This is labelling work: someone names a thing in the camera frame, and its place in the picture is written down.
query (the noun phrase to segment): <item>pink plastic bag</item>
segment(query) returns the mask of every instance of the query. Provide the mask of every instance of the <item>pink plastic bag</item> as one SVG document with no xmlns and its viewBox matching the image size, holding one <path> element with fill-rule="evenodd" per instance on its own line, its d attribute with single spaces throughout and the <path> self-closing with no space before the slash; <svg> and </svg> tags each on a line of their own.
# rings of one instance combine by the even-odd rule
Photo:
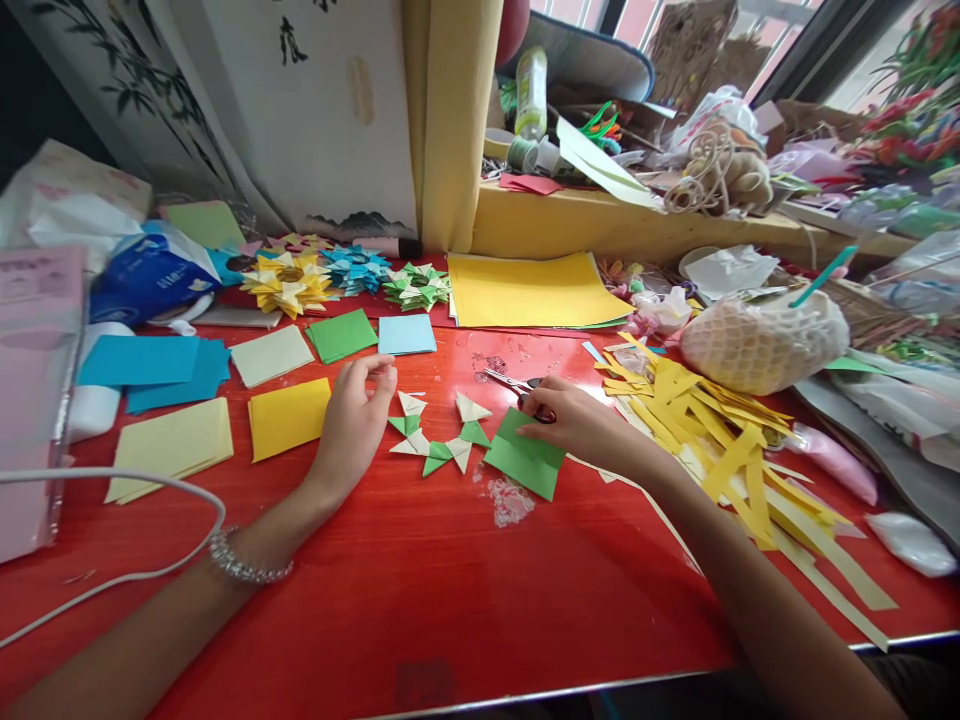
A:
<svg viewBox="0 0 960 720">
<path fill-rule="evenodd" d="M 840 443 L 826 433 L 793 424 L 796 438 L 787 437 L 784 445 L 795 453 L 807 455 L 867 505 L 877 504 L 877 480 L 869 470 Z"/>
</svg>

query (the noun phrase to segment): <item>white paper triangle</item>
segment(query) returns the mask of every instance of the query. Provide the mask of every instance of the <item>white paper triangle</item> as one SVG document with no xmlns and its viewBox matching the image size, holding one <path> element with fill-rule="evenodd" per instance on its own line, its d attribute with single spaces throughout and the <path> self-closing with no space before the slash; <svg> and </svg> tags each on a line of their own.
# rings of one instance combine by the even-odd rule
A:
<svg viewBox="0 0 960 720">
<path fill-rule="evenodd" d="M 461 440 L 460 438 L 454 438 L 453 440 L 448 440 L 446 445 L 450 449 L 450 452 L 453 453 L 453 460 L 457 463 L 457 467 L 460 468 L 460 472 L 466 474 L 467 463 L 470 461 L 470 447 L 473 443 Z"/>
<path fill-rule="evenodd" d="M 480 420 L 490 417 L 492 412 L 485 407 L 480 407 L 473 400 L 462 393 L 457 393 L 457 410 L 460 411 L 460 422 L 470 422 L 471 420 Z"/>
<path fill-rule="evenodd" d="M 427 456 L 430 454 L 430 441 L 424 436 L 423 430 L 417 430 L 402 443 L 390 448 L 390 452 Z"/>
<path fill-rule="evenodd" d="M 398 392 L 400 396 L 400 405 L 403 407 L 404 415 L 419 415 L 427 404 L 420 398 L 407 395 L 405 392 Z"/>
</svg>

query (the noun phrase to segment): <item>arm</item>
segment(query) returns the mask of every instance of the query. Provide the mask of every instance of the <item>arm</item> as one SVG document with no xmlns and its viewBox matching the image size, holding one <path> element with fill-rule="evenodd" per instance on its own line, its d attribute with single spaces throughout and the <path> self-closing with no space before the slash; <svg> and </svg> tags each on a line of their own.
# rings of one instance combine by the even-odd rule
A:
<svg viewBox="0 0 960 720">
<path fill-rule="evenodd" d="M 313 466 L 293 493 L 231 537 L 240 560 L 283 567 L 356 487 L 383 437 L 397 385 L 391 363 L 388 355 L 374 355 L 343 367 Z M 376 372 L 376 390 L 368 400 L 366 381 Z M 28 690 L 7 717 L 145 717 L 257 589 L 204 558 Z"/>
<path fill-rule="evenodd" d="M 518 429 L 646 488 L 710 582 L 757 676 L 780 707 L 803 718 L 904 718 L 857 656 L 790 582 L 714 505 L 671 455 L 575 385 L 545 378 L 524 403 L 553 425 Z"/>
</svg>

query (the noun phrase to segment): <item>scissors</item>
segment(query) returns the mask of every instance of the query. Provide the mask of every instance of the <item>scissors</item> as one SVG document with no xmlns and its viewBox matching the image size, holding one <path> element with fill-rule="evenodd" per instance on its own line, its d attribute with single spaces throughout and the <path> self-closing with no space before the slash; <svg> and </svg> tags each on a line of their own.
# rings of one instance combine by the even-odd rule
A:
<svg viewBox="0 0 960 720">
<path fill-rule="evenodd" d="M 484 368 L 483 371 L 495 380 L 502 382 L 517 394 L 517 408 L 520 410 L 523 410 L 523 399 L 528 394 L 533 392 L 534 388 L 540 387 L 540 382 L 543 380 L 543 378 L 530 378 L 526 382 L 523 382 L 522 380 L 514 380 L 513 378 L 507 377 L 503 373 L 498 373 L 496 370 L 491 370 L 490 368 Z M 547 410 L 543 405 L 541 405 L 533 414 L 533 419 L 537 422 L 549 425 L 550 423 L 555 423 L 557 421 L 557 416 L 554 415 L 551 410 Z"/>
</svg>

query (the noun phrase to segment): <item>yellow curtain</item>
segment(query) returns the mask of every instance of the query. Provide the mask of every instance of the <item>yellow curtain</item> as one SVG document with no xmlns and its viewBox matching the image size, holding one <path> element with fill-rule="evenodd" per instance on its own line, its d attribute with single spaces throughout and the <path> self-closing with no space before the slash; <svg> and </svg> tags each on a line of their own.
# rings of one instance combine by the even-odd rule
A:
<svg viewBox="0 0 960 720">
<path fill-rule="evenodd" d="M 469 252 L 503 0 L 404 0 L 417 223 L 427 250 Z"/>
</svg>

